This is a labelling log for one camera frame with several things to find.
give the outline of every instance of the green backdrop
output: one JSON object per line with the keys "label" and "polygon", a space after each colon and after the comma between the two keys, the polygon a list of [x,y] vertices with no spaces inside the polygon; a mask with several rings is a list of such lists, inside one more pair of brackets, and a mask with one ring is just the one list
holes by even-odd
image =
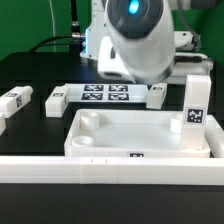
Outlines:
{"label": "green backdrop", "polygon": [[[70,0],[52,0],[57,35],[69,34],[71,27]],[[90,0],[78,0],[78,14],[82,31],[90,23]],[[52,21],[48,0],[0,1],[0,60],[13,52],[25,52],[39,41],[51,37]],[[178,13],[173,13],[175,27],[184,30]],[[202,52],[224,67],[224,2],[205,11],[188,11],[186,17],[201,34]],[[52,51],[52,48],[41,49]],[[66,47],[57,48],[67,51]]]}

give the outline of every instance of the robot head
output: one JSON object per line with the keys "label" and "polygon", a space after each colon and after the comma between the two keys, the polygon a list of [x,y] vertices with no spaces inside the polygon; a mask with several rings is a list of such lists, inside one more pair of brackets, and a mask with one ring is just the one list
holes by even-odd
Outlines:
{"label": "robot head", "polygon": [[135,82],[151,85],[171,75],[175,44],[167,0],[108,0],[106,23],[115,51]]}

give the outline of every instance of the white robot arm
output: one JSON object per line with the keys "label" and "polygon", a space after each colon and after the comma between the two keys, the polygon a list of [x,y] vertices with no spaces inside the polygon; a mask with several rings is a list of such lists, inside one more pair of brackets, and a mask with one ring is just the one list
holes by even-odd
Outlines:
{"label": "white robot arm", "polygon": [[[113,50],[117,53],[117,61],[121,61],[118,62],[122,71],[121,79],[152,85],[166,80],[171,74],[175,76],[177,44],[174,41],[171,10],[180,7],[200,8],[200,5],[201,8],[207,8],[215,6],[219,1],[204,0],[204,5],[201,3],[201,0],[108,0],[105,24]],[[197,56],[199,60],[206,57],[189,54],[192,58]],[[100,63],[100,58],[105,58],[105,53],[99,57],[99,74],[104,78],[111,78],[103,73],[106,63],[104,61]],[[194,65],[188,64],[189,69],[182,69],[182,73],[186,76],[193,71],[196,75],[200,75],[202,71],[208,75],[212,69],[212,63],[209,61],[205,65],[207,68],[205,70],[196,66],[199,72],[195,73]],[[119,71],[119,68],[115,68],[112,73],[115,71]]]}
{"label": "white robot arm", "polygon": [[[178,8],[177,0],[166,0],[169,3],[170,10]],[[105,6],[107,0],[91,0],[92,19],[91,24],[86,30],[86,49],[81,53],[81,59],[84,63],[97,65],[99,50],[102,39],[108,36],[108,29],[105,23]],[[182,7],[187,9],[206,9],[215,6],[220,0],[182,0]],[[192,50],[193,35],[190,32],[175,32],[174,42],[178,50]]]}

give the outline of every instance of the black cable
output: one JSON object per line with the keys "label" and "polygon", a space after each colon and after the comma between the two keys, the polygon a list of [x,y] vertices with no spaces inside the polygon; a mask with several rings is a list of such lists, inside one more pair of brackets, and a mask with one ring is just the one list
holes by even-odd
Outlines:
{"label": "black cable", "polygon": [[181,18],[184,26],[191,32],[191,34],[194,36],[194,38],[196,40],[197,44],[196,44],[195,50],[196,51],[200,51],[200,49],[201,49],[200,36],[187,23],[186,18],[184,16],[183,5],[182,5],[182,1],[181,0],[177,0],[177,6],[178,6],[178,11],[179,11],[180,18]]}
{"label": "black cable", "polygon": [[77,10],[77,1],[70,0],[71,3],[71,11],[72,11],[72,32],[79,33],[80,26],[78,20],[78,10]]}
{"label": "black cable", "polygon": [[71,45],[77,45],[77,42],[70,42],[70,43],[60,43],[60,44],[41,44],[38,46],[38,48],[41,48],[41,47],[51,47],[51,46],[71,46]]}
{"label": "black cable", "polygon": [[51,41],[61,40],[61,39],[69,39],[69,38],[72,38],[72,35],[60,35],[60,36],[55,36],[55,37],[48,38],[46,40],[41,41],[35,47],[31,48],[29,50],[29,52],[34,53],[41,45],[44,45],[44,44],[49,43]]}

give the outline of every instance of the white base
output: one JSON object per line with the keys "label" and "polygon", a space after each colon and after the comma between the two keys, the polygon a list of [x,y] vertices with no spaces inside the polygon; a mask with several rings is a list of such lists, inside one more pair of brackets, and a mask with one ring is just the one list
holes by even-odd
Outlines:
{"label": "white base", "polygon": [[[95,130],[93,114],[97,114]],[[180,149],[180,134],[170,131],[171,116],[177,112],[79,110],[76,113],[65,142],[65,155],[69,157],[170,157],[208,158],[210,148],[204,140],[202,150]],[[89,123],[82,125],[83,114],[90,114]],[[88,144],[72,145],[78,136],[90,137],[94,147]]]}
{"label": "white base", "polygon": [[147,85],[65,84],[65,86],[69,87],[67,95],[69,102],[146,103],[148,93]]}
{"label": "white base", "polygon": [[0,157],[0,183],[224,185],[224,159]]}

